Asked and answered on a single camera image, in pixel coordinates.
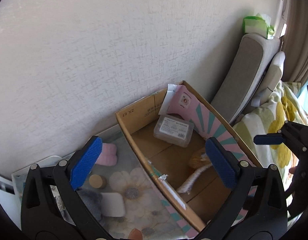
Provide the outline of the brown plush hedgehog toy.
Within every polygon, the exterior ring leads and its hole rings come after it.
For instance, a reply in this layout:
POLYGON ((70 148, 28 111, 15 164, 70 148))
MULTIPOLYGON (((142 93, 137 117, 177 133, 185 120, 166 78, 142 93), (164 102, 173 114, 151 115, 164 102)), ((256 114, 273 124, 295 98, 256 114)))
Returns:
POLYGON ((188 162, 189 167, 195 170, 210 164, 211 161, 207 156, 204 148, 194 152, 188 162))

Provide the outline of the white square plastic container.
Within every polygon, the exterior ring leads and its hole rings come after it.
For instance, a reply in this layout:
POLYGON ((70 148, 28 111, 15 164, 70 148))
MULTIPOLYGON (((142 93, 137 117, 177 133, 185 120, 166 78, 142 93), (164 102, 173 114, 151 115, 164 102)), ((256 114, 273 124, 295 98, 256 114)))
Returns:
POLYGON ((126 214, 124 199, 117 192, 101 194, 101 213, 105 217, 124 217, 126 214))

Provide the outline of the yellow green floral bedding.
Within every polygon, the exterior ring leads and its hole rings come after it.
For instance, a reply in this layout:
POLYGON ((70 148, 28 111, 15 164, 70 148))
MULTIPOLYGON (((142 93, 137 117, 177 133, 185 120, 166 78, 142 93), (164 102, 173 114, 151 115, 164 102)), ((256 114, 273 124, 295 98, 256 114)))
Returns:
POLYGON ((289 169, 298 164, 296 156, 284 145, 255 145, 259 134, 276 133, 286 121, 308 126, 308 114, 298 102, 301 84, 279 81, 267 102, 245 114, 234 125, 234 130, 250 148, 263 167, 275 164, 281 174, 284 188, 292 182, 289 169))

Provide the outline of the white pillow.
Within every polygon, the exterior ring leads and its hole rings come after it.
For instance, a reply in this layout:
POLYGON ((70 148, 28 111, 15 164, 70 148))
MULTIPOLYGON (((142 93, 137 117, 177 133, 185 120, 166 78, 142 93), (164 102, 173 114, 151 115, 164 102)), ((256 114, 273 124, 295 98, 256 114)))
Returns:
POLYGON ((252 107, 260 107, 264 104, 283 76, 285 53, 278 52, 272 59, 264 78, 256 90, 252 100, 252 107))

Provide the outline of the clear plastic labelled box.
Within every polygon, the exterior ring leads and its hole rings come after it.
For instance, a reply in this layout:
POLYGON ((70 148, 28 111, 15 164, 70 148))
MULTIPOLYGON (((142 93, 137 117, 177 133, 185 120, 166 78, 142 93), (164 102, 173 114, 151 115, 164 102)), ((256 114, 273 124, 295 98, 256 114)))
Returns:
POLYGON ((153 136, 173 145, 187 147, 191 141, 194 124, 172 115, 160 115, 153 136))

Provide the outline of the pink patterned cardboard box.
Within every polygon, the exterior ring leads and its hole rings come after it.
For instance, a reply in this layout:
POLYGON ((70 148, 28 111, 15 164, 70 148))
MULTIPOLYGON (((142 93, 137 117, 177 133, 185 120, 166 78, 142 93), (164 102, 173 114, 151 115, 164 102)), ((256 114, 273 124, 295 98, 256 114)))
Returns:
POLYGON ((230 193, 213 168, 198 177, 190 193, 177 192, 193 174, 190 159, 194 154, 204 153, 205 141, 214 137, 238 160, 260 166, 226 120, 185 81, 170 84, 122 108, 115 116, 144 170, 159 189, 164 206, 188 238, 198 235, 230 193), (193 123, 193 134, 186 147, 154 136, 159 116, 164 113, 193 123))

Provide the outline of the floral blue table cloth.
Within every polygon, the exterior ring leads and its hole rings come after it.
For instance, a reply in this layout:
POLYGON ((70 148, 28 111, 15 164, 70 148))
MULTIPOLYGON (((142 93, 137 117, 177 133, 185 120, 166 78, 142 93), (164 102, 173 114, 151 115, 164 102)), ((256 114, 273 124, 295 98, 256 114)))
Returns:
POLYGON ((198 232, 151 182, 127 141, 121 137, 108 144, 115 144, 117 147, 117 164, 115 166, 95 164, 79 188, 94 191, 99 195, 104 192, 121 194, 126 214, 124 217, 105 217, 101 213, 100 225, 114 238, 125 238, 133 229, 140 231, 142 239, 195 237, 198 232), (104 176, 107 186, 104 189, 91 187, 88 179, 92 174, 104 176))

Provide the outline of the grey upholstered headboard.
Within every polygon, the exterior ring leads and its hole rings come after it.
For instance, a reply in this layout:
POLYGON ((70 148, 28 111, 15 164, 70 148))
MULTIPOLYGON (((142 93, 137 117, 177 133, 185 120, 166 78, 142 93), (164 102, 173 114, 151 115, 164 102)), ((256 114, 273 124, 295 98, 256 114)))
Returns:
POLYGON ((245 34, 212 107, 232 123, 255 94, 265 71, 280 48, 280 39, 267 40, 259 34, 245 34))

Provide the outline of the brown curtain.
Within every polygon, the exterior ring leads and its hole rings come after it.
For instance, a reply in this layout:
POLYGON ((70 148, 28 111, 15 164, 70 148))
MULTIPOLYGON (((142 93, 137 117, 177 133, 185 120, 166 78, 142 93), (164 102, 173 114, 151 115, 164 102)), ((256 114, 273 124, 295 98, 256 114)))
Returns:
POLYGON ((289 0, 283 81, 305 84, 308 80, 308 0, 289 0))

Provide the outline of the green tissue pack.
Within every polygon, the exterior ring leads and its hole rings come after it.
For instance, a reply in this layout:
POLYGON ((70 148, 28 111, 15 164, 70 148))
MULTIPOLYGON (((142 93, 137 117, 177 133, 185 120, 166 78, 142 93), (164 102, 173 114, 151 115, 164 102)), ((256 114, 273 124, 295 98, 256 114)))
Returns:
POLYGON ((266 14, 256 14, 243 18, 242 29, 245 34, 258 34, 262 37, 272 40, 275 30, 271 25, 271 18, 266 14))

